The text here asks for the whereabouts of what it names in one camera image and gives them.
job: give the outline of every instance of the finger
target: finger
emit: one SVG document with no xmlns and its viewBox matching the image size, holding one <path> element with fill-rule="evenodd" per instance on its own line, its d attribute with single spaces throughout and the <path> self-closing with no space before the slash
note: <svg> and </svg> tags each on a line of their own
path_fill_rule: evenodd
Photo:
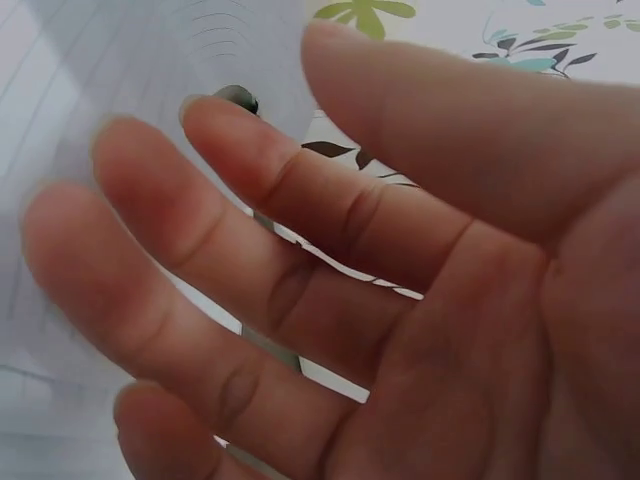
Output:
<svg viewBox="0 0 640 480">
<path fill-rule="evenodd" d="M 428 288 L 470 221 L 420 189 L 386 184 L 301 149 L 214 97 L 193 100 L 183 125 L 198 152 L 251 207 L 343 265 L 414 291 Z"/>
<path fill-rule="evenodd" d="M 147 124 L 114 120 L 93 151 L 105 195 L 167 269 L 278 343 L 371 384 L 380 346 L 413 300 L 262 228 Z"/>
<path fill-rule="evenodd" d="M 349 32 L 316 23 L 306 33 L 304 65 L 320 105 L 381 161 L 473 216 L 553 242 L 637 168 L 638 90 Z"/>
<path fill-rule="evenodd" d="M 109 358 L 184 399 L 212 431 L 283 474 L 317 471 L 354 402 L 211 321 L 89 191 L 47 187 L 23 228 L 35 279 Z"/>
<path fill-rule="evenodd" d="M 266 480 L 225 452 L 187 405 L 154 384 L 125 388 L 114 418 L 136 480 Z"/>
</svg>

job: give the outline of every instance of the blue leaf print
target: blue leaf print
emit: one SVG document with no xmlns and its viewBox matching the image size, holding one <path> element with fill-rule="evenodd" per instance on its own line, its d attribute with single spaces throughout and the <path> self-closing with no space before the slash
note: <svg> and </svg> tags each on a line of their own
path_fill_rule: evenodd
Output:
<svg viewBox="0 0 640 480">
<path fill-rule="evenodd" d="M 519 62 L 513 62 L 511 66 L 518 70 L 525 70 L 527 72 L 544 72 L 550 69 L 556 64 L 556 60 L 553 58 L 532 58 L 530 60 L 521 60 Z"/>
<path fill-rule="evenodd" d="M 497 32 L 495 32 L 493 35 L 491 35 L 491 37 L 489 38 L 489 41 L 491 42 L 491 41 L 495 40 L 496 38 L 500 38 L 500 37 L 502 37 L 502 36 L 503 36 L 504 34 L 506 34 L 506 33 L 507 33 L 507 29 L 506 29 L 506 28 L 503 28 L 503 29 L 501 29 L 501 30 L 498 30 L 498 31 L 497 31 Z"/>
<path fill-rule="evenodd" d="M 491 58 L 487 61 L 495 65 L 511 65 L 511 62 L 509 61 L 509 59 L 504 57 Z"/>
</svg>

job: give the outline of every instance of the fingernail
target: fingernail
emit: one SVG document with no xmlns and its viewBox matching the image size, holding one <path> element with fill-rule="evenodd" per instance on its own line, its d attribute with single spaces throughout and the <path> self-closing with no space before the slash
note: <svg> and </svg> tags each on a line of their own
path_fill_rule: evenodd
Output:
<svg viewBox="0 0 640 480">
<path fill-rule="evenodd" d="M 322 41 L 327 42 L 361 42 L 370 40 L 369 37 L 361 31 L 330 20 L 314 19 L 309 23 L 307 31 L 314 36 L 317 35 L 321 37 Z"/>
<path fill-rule="evenodd" d="M 91 133 L 91 138 L 89 140 L 89 156 L 93 158 L 93 149 L 98 141 L 98 138 L 111 126 L 111 124 L 119 118 L 127 117 L 127 115 L 121 115 L 116 113 L 105 113 L 100 117 L 95 127 L 93 128 L 93 132 Z"/>
<path fill-rule="evenodd" d="M 205 95 L 202 94 L 193 94 L 193 95 L 188 95 L 183 101 L 182 101 L 182 105 L 180 105 L 180 110 L 178 112 L 178 118 L 180 118 L 180 125 L 183 124 L 184 122 L 184 115 L 187 112 L 187 109 L 191 106 L 191 104 L 193 102 L 195 102 L 196 100 L 204 97 Z"/>
</svg>

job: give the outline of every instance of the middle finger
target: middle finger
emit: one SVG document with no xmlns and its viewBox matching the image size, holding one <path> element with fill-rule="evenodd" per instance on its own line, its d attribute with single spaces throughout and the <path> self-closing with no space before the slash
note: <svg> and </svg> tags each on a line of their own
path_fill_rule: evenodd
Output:
<svg viewBox="0 0 640 480">
<path fill-rule="evenodd" d="M 115 119 L 93 157 L 107 198 L 163 266 L 241 322 L 370 386 L 381 344 L 413 300 L 263 229 L 143 122 Z"/>
</svg>

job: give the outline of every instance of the hand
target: hand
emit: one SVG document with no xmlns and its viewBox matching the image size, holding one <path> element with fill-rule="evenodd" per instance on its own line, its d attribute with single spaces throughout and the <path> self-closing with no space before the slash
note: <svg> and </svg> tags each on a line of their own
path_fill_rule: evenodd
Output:
<svg viewBox="0 0 640 480">
<path fill-rule="evenodd" d="M 295 480 L 639 478 L 640 91 L 354 35 L 309 29 L 309 82 L 339 127 L 424 191 L 301 150 L 215 98 L 190 102 L 184 129 L 249 205 L 421 301 L 261 228 L 132 118 L 111 121 L 92 156 L 138 243 L 79 186 L 49 186 L 28 208 L 37 281 L 154 382 L 115 412 L 136 478 L 264 478 L 212 432 Z M 369 400 L 211 322 L 143 249 Z"/>
</svg>

